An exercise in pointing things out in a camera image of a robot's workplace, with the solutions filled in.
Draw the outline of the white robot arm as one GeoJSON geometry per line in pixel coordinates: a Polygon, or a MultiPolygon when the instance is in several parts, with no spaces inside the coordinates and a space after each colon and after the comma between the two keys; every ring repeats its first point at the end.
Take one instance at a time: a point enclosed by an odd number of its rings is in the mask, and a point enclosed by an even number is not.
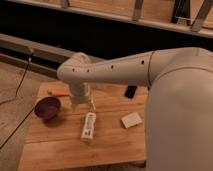
{"type": "Polygon", "coordinates": [[[174,48],[97,63],[75,53],[57,77],[74,104],[90,99],[91,83],[147,87],[147,171],[213,171],[213,52],[174,48]]]}

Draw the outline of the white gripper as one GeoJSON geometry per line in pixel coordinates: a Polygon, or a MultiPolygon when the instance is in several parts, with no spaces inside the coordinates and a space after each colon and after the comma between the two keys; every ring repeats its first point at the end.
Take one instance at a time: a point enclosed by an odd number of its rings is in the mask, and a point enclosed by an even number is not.
{"type": "Polygon", "coordinates": [[[70,99],[73,102],[71,108],[73,111],[77,108],[77,104],[87,103],[89,101],[89,109],[94,112],[95,104],[91,100],[90,86],[87,83],[71,84],[69,86],[70,99]]]}

